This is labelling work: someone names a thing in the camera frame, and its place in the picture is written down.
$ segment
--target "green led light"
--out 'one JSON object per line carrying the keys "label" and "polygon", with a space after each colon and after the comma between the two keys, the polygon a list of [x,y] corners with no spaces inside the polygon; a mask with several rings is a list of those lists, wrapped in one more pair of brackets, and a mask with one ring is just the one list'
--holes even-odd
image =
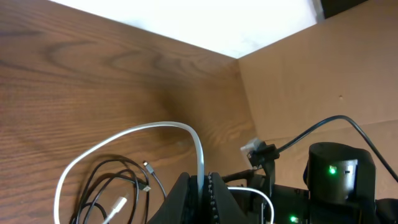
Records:
{"label": "green led light", "polygon": [[329,166],[329,173],[330,174],[335,174],[337,171],[337,167],[335,166]]}
{"label": "green led light", "polygon": [[298,222],[299,222],[299,219],[298,219],[297,217],[295,217],[295,216],[291,216],[291,217],[290,217],[290,221],[291,221],[291,222],[294,222],[294,223],[298,223]]}

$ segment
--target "brown cardboard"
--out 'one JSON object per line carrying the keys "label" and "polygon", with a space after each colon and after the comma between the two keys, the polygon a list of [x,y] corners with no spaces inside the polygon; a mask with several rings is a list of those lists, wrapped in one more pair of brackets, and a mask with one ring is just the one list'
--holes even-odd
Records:
{"label": "brown cardboard", "polygon": [[[281,146],[316,122],[352,117],[398,172],[398,1],[368,1],[239,59],[259,137]],[[369,149],[346,121],[334,121],[283,152],[277,183],[305,187],[312,143]],[[398,197],[373,154],[377,198]]]}

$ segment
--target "black wire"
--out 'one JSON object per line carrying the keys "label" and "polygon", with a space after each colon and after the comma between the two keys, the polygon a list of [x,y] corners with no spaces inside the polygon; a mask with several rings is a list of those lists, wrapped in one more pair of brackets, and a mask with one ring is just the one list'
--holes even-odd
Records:
{"label": "black wire", "polygon": [[[121,162],[121,163],[123,163],[123,164],[124,164],[125,162],[127,162],[127,163],[130,163],[130,164],[136,166],[136,167],[139,168],[140,171],[144,174],[145,179],[146,179],[146,185],[149,185],[149,178],[148,178],[148,175],[146,174],[145,170],[144,170],[141,166],[139,166],[136,162],[134,162],[133,160],[131,160],[131,159],[129,159],[129,158],[126,158],[126,157],[123,157],[123,156],[119,156],[119,158],[117,158],[117,159],[108,159],[108,160],[106,160],[106,161],[103,161],[103,162],[99,163],[99,164],[94,168],[94,171],[91,173],[90,177],[89,177],[88,180],[87,180],[87,183],[86,183],[86,185],[85,185],[85,188],[83,189],[83,193],[82,193],[82,195],[81,195],[81,198],[80,198],[78,207],[76,208],[76,219],[75,219],[75,220],[76,220],[76,222],[75,222],[76,224],[79,224],[79,221],[78,221],[78,220],[79,220],[79,216],[80,216],[80,214],[81,214],[82,207],[83,207],[83,204],[84,204],[84,200],[83,200],[83,199],[88,198],[88,197],[87,197],[87,191],[88,191],[88,187],[90,186],[90,182],[92,181],[92,179],[93,179],[93,177],[94,177],[96,171],[97,171],[103,164],[108,163],[108,162]],[[149,213],[149,192],[147,192],[147,194],[146,194],[145,223],[147,223],[148,213]],[[133,218],[134,218],[134,214],[131,213],[131,216],[130,216],[130,219],[129,219],[129,222],[128,222],[128,223],[132,223],[132,219],[133,219]]]}
{"label": "black wire", "polygon": [[138,188],[138,179],[137,179],[137,176],[135,175],[134,171],[130,170],[129,172],[130,172],[130,174],[134,175],[134,180],[130,179],[129,177],[127,177],[125,175],[121,175],[121,174],[105,174],[105,175],[102,175],[102,177],[104,177],[106,175],[108,177],[105,177],[105,178],[101,178],[100,177],[99,179],[97,179],[97,181],[88,189],[87,196],[86,196],[86,198],[83,199],[84,202],[86,202],[89,199],[90,195],[94,192],[95,188],[97,188],[97,186],[99,186],[99,184],[101,184],[102,181],[104,181],[105,179],[121,179],[121,180],[129,181],[129,182],[135,184],[135,186],[136,186],[136,192],[135,192],[135,196],[134,196],[135,197],[135,201],[134,201],[134,204],[132,206],[132,212],[131,212],[131,216],[130,216],[130,219],[132,221],[132,219],[134,218],[134,215],[136,213],[136,206],[138,204],[139,188]]}
{"label": "black wire", "polygon": [[[124,172],[129,172],[130,174],[134,173],[131,169],[124,169],[124,170],[121,170],[121,171],[117,172],[113,177],[109,178],[109,180],[105,182],[105,184],[101,187],[101,189],[95,195],[95,198],[94,198],[92,203],[96,203],[97,200],[100,198],[101,194],[104,192],[105,188],[112,182],[112,180],[115,179],[117,175],[122,174]],[[87,224],[88,217],[90,216],[90,213],[93,210],[93,207],[94,207],[93,204],[91,204],[90,207],[88,208],[88,211],[86,213],[85,219],[83,220],[84,224]]]}
{"label": "black wire", "polygon": [[[85,208],[85,207],[87,207],[87,206],[90,206],[92,203],[93,203],[93,202],[90,202],[90,203],[85,204],[85,205],[83,206],[83,208]],[[99,210],[101,211],[102,216],[104,217],[104,220],[105,220],[106,217],[108,217],[108,216],[107,216],[107,214],[106,214],[106,211],[105,211],[104,207],[102,207],[102,206],[101,206],[100,204],[98,204],[98,203],[94,203],[94,206],[96,206],[97,208],[99,208]],[[75,218],[72,218],[71,221],[70,221],[70,223],[73,223],[74,221],[75,221]]]}
{"label": "black wire", "polygon": [[160,180],[159,180],[159,178],[157,178],[155,172],[153,172],[152,175],[154,176],[154,179],[156,180],[156,182],[159,184],[159,187],[162,189],[164,200],[166,200],[167,195],[166,195],[166,191],[163,188],[162,183],[160,183]]}
{"label": "black wire", "polygon": [[377,155],[377,158],[381,161],[381,163],[384,165],[384,167],[388,170],[388,172],[391,174],[391,176],[398,182],[398,176],[397,174],[392,170],[390,165],[387,163],[387,161],[381,156],[380,152],[378,149],[375,147],[375,145],[372,143],[372,141],[369,139],[369,137],[365,134],[365,132],[358,126],[355,121],[353,121],[351,118],[345,116],[345,115],[336,115],[336,116],[331,116],[330,118],[326,118],[323,121],[318,122],[317,124],[314,124],[311,128],[308,128],[306,131],[304,131],[302,134],[291,140],[290,142],[286,143],[284,146],[278,148],[278,152],[281,153],[284,150],[286,150],[288,147],[293,146],[295,143],[297,143],[299,140],[319,128],[320,126],[330,122],[334,121],[336,119],[343,119],[348,121],[354,128],[357,130],[357,132],[360,133],[362,138],[366,141],[366,143],[369,145],[369,147],[372,149],[372,151]]}
{"label": "black wire", "polygon": [[248,181],[250,178],[252,178],[254,176],[254,172],[256,170],[254,169],[248,169],[248,170],[244,170],[241,172],[237,172],[235,174],[230,174],[227,176],[222,177],[224,183],[228,183],[234,180],[242,180],[245,179],[246,181]]}

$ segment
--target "white ceiling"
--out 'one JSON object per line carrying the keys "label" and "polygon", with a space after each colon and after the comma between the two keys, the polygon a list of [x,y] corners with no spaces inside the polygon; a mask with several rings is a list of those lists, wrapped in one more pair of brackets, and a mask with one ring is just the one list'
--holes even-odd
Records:
{"label": "white ceiling", "polygon": [[239,58],[316,23],[312,0],[53,0]]}

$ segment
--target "white wire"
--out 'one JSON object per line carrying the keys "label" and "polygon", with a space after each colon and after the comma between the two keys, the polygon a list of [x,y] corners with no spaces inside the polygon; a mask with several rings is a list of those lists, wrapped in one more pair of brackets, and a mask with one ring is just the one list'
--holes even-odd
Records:
{"label": "white wire", "polygon": [[261,203],[261,224],[264,224],[264,202]]}
{"label": "white wire", "polygon": [[173,121],[162,121],[162,122],[154,122],[154,123],[148,123],[148,124],[142,124],[138,125],[132,128],[129,128],[127,130],[124,130],[120,133],[115,134],[114,136],[100,142],[96,146],[92,147],[91,149],[85,151],[82,155],[78,156],[76,159],[74,159],[67,168],[63,171],[60,180],[58,181],[57,188],[55,190],[55,198],[54,198],[54,223],[55,224],[60,224],[60,214],[59,214],[59,208],[60,208],[60,196],[61,196],[61,189],[63,182],[65,181],[66,176],[68,175],[69,171],[72,169],[72,167],[78,163],[80,160],[82,160],[84,157],[89,155],[90,153],[94,152],[95,150],[99,149],[100,147],[104,146],[105,144],[125,135],[129,134],[134,131],[139,131],[142,129],[146,128],[155,128],[155,127],[176,127],[176,128],[182,128],[187,130],[193,138],[193,142],[195,143],[195,148],[197,151],[197,166],[198,166],[198,196],[199,196],[199,202],[202,196],[203,192],[203,181],[205,179],[205,161],[203,160],[203,149],[201,147],[200,139],[198,134],[195,132],[193,128],[190,126],[183,124],[183,123],[178,123],[178,122],[173,122]]}
{"label": "white wire", "polygon": [[111,221],[111,219],[115,216],[116,212],[112,211],[108,217],[106,217],[106,220],[104,220],[104,222],[102,224],[108,224],[109,221]]}
{"label": "white wire", "polygon": [[275,215],[274,206],[272,205],[271,200],[269,200],[269,197],[268,197],[266,194],[262,193],[262,192],[259,191],[259,190],[250,188],[250,187],[228,187],[228,189],[230,189],[230,190],[246,190],[246,191],[254,192],[254,193],[257,193],[257,194],[261,195],[261,196],[268,202],[269,209],[271,210],[271,219],[270,219],[270,223],[271,223],[271,224],[274,223],[274,215]]}

